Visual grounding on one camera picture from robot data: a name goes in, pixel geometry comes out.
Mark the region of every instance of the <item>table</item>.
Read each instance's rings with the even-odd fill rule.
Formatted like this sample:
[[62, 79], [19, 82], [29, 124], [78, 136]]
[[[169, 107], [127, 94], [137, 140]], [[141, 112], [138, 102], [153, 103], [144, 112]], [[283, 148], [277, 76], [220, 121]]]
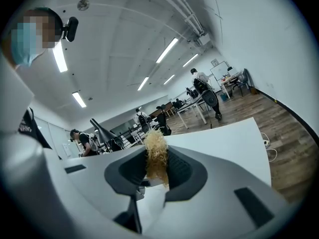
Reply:
[[220, 82], [223, 92], [226, 93], [226, 95], [228, 96], [229, 99], [230, 99], [230, 96], [229, 96], [228, 91], [227, 91], [227, 89], [226, 89], [226, 87], [225, 87], [225, 84], [228, 83], [228, 82], [230, 82], [231, 80], [235, 79], [236, 77], [238, 77], [238, 76], [241, 75], [241, 74], [243, 74], [243, 72], [239, 72], [239, 73], [237, 73], [237, 74], [234, 74], [233, 76], [227, 78], [225, 81], [221, 81], [221, 82]]
[[193, 133], [164, 136], [168, 145], [232, 161], [271, 186], [270, 166], [254, 118]]
[[193, 113], [194, 113], [194, 115], [197, 116], [197, 114], [195, 113], [195, 110], [194, 110], [193, 105], [196, 106], [196, 108], [197, 108], [197, 110], [198, 110], [198, 112], [199, 112], [199, 115], [201, 116], [201, 118], [202, 118], [202, 120], [204, 121], [204, 123], [207, 124], [207, 121], [205, 120], [203, 114], [201, 113], [201, 111], [200, 111], [200, 109], [199, 109], [199, 107], [198, 107], [198, 103], [200, 103], [201, 101], [202, 101], [202, 97], [201, 97], [201, 95], [199, 95], [197, 98], [191, 100], [189, 104], [183, 105], [181, 108], [179, 108], [179, 109], [177, 110], [177, 114], [178, 114], [178, 116], [180, 117], [181, 121], [183, 122], [185, 128], [188, 129], [188, 127], [187, 127], [185, 121], [183, 120], [183, 118], [181, 117], [180, 113], [181, 113], [182, 111], [188, 109], [188, 108], [191, 108], [192, 111], [193, 111]]

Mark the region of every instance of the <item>tan fibrous object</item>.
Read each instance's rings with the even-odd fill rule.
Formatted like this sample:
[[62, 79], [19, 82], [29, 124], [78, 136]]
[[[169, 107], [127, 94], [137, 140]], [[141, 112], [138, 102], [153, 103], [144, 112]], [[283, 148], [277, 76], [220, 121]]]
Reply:
[[168, 186], [166, 174], [168, 160], [168, 145], [163, 134], [159, 130], [150, 130], [146, 134], [144, 141], [148, 153], [146, 175], [150, 179], [159, 178], [165, 186]]

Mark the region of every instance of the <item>white cable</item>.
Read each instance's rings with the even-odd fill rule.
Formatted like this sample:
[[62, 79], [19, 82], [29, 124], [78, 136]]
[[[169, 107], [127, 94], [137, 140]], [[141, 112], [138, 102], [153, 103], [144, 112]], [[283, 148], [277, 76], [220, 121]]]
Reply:
[[[270, 146], [270, 140], [269, 140], [269, 137], [268, 137], [265, 133], [262, 133], [262, 134], [264, 134], [264, 135], [267, 137], [268, 142], [269, 142], [269, 146]], [[271, 163], [271, 162], [273, 162], [273, 161], [277, 158], [278, 152], [277, 152], [275, 149], [266, 149], [266, 151], [267, 151], [267, 150], [274, 150], [274, 151], [276, 152], [276, 156], [275, 156], [275, 158], [269, 161], [269, 163]]]

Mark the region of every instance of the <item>ceiling light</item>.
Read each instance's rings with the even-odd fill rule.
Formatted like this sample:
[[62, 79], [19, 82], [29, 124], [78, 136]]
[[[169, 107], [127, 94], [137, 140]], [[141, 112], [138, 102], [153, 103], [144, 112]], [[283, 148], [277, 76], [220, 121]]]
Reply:
[[175, 74], [173, 74], [167, 81], [164, 82], [164, 85], [170, 81], [171, 78], [173, 78], [175, 76]]
[[142, 87], [144, 86], [144, 84], [146, 83], [146, 81], [149, 79], [149, 77], [145, 77], [145, 79], [143, 80], [142, 84], [140, 85], [138, 91], [140, 91], [142, 89]]
[[78, 92], [74, 92], [72, 93], [72, 95], [82, 108], [86, 107], [85, 103], [83, 102]]
[[173, 48], [173, 46], [178, 42], [177, 38], [174, 38], [170, 44], [168, 45], [168, 47], [164, 50], [164, 52], [161, 54], [161, 56], [159, 56], [159, 59], [156, 61], [156, 63], [159, 63], [160, 61], [162, 61], [162, 59], [166, 56], [166, 54], [168, 54], [169, 50]]
[[196, 54], [195, 56], [193, 56], [190, 60], [188, 60], [184, 65], [183, 65], [183, 67], [184, 66], [186, 66], [190, 61], [192, 61], [195, 57], [197, 57], [198, 56], [198, 54]]
[[54, 58], [55, 58], [56, 64], [58, 65], [58, 68], [59, 68], [60, 72], [67, 71], [68, 68], [66, 67], [66, 64], [65, 64], [63, 51], [62, 51], [62, 45], [61, 45], [60, 41], [53, 48], [53, 54], [54, 54]]

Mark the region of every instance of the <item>black rectangular slot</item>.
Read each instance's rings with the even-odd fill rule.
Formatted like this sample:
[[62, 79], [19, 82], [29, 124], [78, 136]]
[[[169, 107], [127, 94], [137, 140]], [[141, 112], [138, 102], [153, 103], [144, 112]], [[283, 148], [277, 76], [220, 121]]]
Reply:
[[235, 190], [234, 193], [258, 228], [274, 217], [250, 189], [241, 188]]
[[66, 173], [73, 173], [73, 172], [80, 171], [80, 170], [85, 169], [85, 168], [86, 167], [84, 165], [75, 165], [75, 166], [65, 168], [65, 171], [66, 171]]

